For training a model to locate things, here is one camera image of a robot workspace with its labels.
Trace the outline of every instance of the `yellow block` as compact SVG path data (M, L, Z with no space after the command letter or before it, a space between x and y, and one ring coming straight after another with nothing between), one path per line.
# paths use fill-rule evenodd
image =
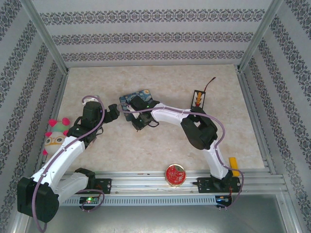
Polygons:
M237 163L237 159L235 157L230 157L229 158L229 162L230 162L230 167L233 169L239 169L238 168L238 163ZM233 176L239 176L240 173L238 171L232 171Z

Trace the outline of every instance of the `red jar lid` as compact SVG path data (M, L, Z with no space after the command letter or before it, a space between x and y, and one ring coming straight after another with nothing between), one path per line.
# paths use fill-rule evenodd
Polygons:
M165 178L171 186L180 186L186 179L186 172L181 165L172 164L166 169Z

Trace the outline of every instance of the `marble floor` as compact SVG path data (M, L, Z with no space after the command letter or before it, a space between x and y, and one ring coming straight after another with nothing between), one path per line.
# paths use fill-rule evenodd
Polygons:
M225 126L220 149L236 157L239 168L263 168L254 131L233 65L143 66L71 68L58 119L68 117L73 124L82 115L81 99L99 95L105 107L119 104L125 94L149 89L153 99L177 108L190 108L193 91L210 83L204 111ZM86 149L69 171L84 167L93 171L159 171L170 164L186 170L208 169L202 151L188 142L181 127L162 122L156 128L137 132L123 114L104 124L104 133ZM218 127L218 136L222 134Z

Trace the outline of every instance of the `red lid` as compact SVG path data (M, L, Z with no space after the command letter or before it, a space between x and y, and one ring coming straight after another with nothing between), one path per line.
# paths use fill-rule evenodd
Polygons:
M172 164L165 172L166 181L172 186L180 186L186 179L186 172L181 165Z

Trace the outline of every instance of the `patterned wallpaper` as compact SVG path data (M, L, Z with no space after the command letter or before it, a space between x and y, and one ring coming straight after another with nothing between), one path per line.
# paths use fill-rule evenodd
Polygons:
M0 3L0 233L35 171L63 75L18 0Z
M286 0L244 70L268 149L311 232L311 6Z
M68 67L236 64L271 0L34 0Z

